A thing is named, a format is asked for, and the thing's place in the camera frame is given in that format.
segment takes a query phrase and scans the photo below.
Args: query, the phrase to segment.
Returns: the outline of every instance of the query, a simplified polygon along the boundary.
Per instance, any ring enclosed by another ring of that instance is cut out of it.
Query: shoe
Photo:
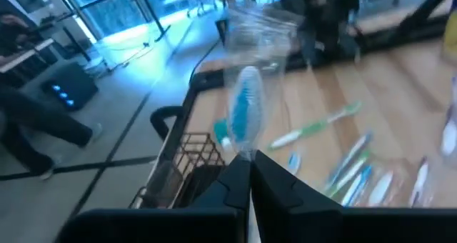
[[[40,180],[45,181],[45,180],[51,178],[52,175],[54,175],[55,168],[57,168],[57,166],[60,165],[60,163],[62,163],[62,156],[57,155],[57,157],[54,159],[54,163],[52,164],[52,167],[39,176]]]
[[[40,180],[45,181],[54,175],[54,166],[40,175]]]
[[[92,137],[90,138],[89,142],[86,144],[85,147],[95,143],[100,138],[101,133],[103,132],[103,127],[100,123],[93,125],[91,129],[92,129]]]

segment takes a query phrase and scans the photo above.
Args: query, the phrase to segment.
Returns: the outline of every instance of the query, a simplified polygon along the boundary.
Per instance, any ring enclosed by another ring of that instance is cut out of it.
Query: white toothbrush
[[[393,179],[393,172],[389,172],[384,174],[382,178],[379,180],[378,184],[374,187],[373,191],[368,198],[368,206],[369,207],[376,207],[381,204],[386,197],[388,188],[391,185]]]
[[[414,207],[417,203],[417,201],[421,198],[422,193],[423,193],[423,186],[426,183],[428,176],[428,162],[427,158],[424,157],[421,162],[421,168],[419,168],[419,171],[417,173],[417,179],[416,183],[414,184],[413,188],[413,193],[411,194],[411,197],[409,198],[409,206]]]
[[[330,188],[335,184],[335,181],[339,178],[341,175],[341,172],[346,168],[346,166],[352,161],[354,157],[357,156],[357,154],[360,154],[360,151],[366,147],[366,145],[371,141],[373,138],[373,133],[368,132],[364,134],[362,137],[360,137],[357,142],[351,147],[349,150],[349,153],[345,156],[343,161],[336,166],[333,172],[331,172],[331,175],[328,178],[328,181],[326,183],[326,189]]]
[[[371,174],[371,167],[366,167],[352,182],[351,187],[344,195],[341,205],[344,207],[349,207],[353,205],[358,196],[360,196],[362,189],[365,187],[366,182]]]
[[[287,144],[296,141],[297,139],[301,137],[309,137],[311,135],[314,135],[317,132],[322,131],[329,125],[330,123],[341,119],[346,116],[353,115],[360,110],[362,103],[361,102],[356,102],[353,104],[349,104],[348,106],[345,106],[342,108],[340,111],[336,112],[335,114],[332,114],[328,116],[325,119],[321,119],[319,121],[315,121],[314,123],[307,124],[306,126],[302,127],[301,129],[296,129],[293,130],[292,132],[287,133],[286,135],[280,137],[279,139],[275,140],[268,146],[268,150],[274,150],[278,149],[280,147],[284,147]]]
[[[457,144],[457,126],[453,118],[450,117],[448,123],[444,127],[443,137],[441,141],[441,153],[448,157],[454,152]]]
[[[359,169],[365,164],[366,160],[369,157],[369,152],[364,151],[361,154],[361,157],[357,162],[349,169],[349,171],[344,175],[343,178],[341,178],[335,186],[330,187],[327,192],[328,197],[333,197],[342,187],[344,187],[354,176],[357,174]]]

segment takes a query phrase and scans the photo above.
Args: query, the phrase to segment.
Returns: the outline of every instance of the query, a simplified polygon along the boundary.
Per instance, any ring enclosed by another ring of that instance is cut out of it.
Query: black speaker
[[[68,111],[83,108],[99,90],[94,80],[76,62],[61,67],[41,88],[56,97]]]

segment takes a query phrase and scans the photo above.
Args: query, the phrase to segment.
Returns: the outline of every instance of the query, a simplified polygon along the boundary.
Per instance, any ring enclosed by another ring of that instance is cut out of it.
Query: black cable
[[[149,52],[151,52],[154,47],[151,47],[148,51],[146,51],[145,53],[143,53],[141,56],[138,56],[134,59],[135,56],[137,56],[138,54],[140,54],[144,49],[148,48],[151,46],[151,33],[149,33],[149,37],[148,37],[148,42],[144,42],[143,43],[143,48],[141,48],[140,50],[138,50],[135,54],[133,54],[132,56],[130,56],[129,58],[127,58],[126,60],[124,61],[121,61],[120,63],[116,64],[113,66],[113,68],[111,69],[112,71],[119,68],[120,66],[127,66],[130,62],[134,61],[134,60],[137,60],[137,59],[140,59],[141,57],[147,55]],[[131,48],[125,48],[125,49],[110,49],[110,48],[105,48],[105,49],[108,49],[108,50],[113,50],[113,51],[123,51],[123,50],[130,50],[130,49],[136,49],[138,48],[138,46],[136,47],[131,47]]]
[[[112,46],[116,46],[116,45],[121,45],[121,44],[125,44],[126,41],[131,41],[132,39],[137,39],[139,37],[141,37],[142,35],[138,35],[138,36],[134,36],[134,37],[131,37],[129,39],[125,39],[121,42],[117,42],[115,44],[109,44],[109,46],[99,46],[99,47],[96,47],[94,50],[91,50],[89,51],[89,53],[94,53],[94,52],[97,52],[98,50],[100,49],[106,49],[106,50],[109,50],[109,51],[126,51],[126,50],[132,50],[132,49],[137,49],[139,47],[142,47],[142,46],[146,46],[146,45],[151,45],[151,40],[152,40],[152,37],[151,37],[151,34],[149,29],[150,29],[150,26],[148,25],[148,40],[147,42],[143,42],[142,44],[139,44],[139,45],[136,45],[136,46],[129,46],[129,47],[125,47],[125,48],[120,48],[120,49],[115,49],[115,48],[112,48]]]
[[[201,59],[197,62],[197,64],[195,65],[194,69],[192,70],[192,73],[191,73],[191,79],[192,77],[194,76],[195,74],[195,71],[197,70],[197,68],[200,66],[201,62],[203,62],[205,60],[206,57],[208,57],[208,55],[216,48],[216,46],[219,44],[219,42],[221,41],[221,39],[218,39],[214,44],[213,46],[211,46],[208,51],[201,57]]]

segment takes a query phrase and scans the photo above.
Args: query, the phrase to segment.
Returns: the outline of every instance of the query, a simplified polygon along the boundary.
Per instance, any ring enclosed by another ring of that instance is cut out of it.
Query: green toothbrush
[[[362,106],[362,103],[360,101],[357,101],[353,104],[349,104],[349,105],[345,106],[340,111],[328,116],[325,119],[321,119],[312,124],[308,124],[301,129],[296,129],[292,132],[289,132],[288,134],[280,137],[279,139],[277,139],[273,143],[271,143],[270,146],[268,147],[268,150],[271,151],[271,150],[275,150],[275,149],[284,147],[287,144],[290,144],[291,142],[294,142],[301,137],[309,137],[317,132],[320,132],[323,129],[325,129],[327,127],[327,125],[329,125],[330,123],[332,123],[340,118],[356,114],[358,112],[358,110],[360,110],[361,106]]]
[[[370,151],[365,150],[361,153],[360,157],[357,159],[357,162],[348,170],[348,172],[338,181],[336,184],[332,185],[329,189],[327,189],[324,194],[327,197],[333,197],[341,188],[343,188],[354,176],[357,172],[362,168],[365,164],[366,160],[370,157]]]

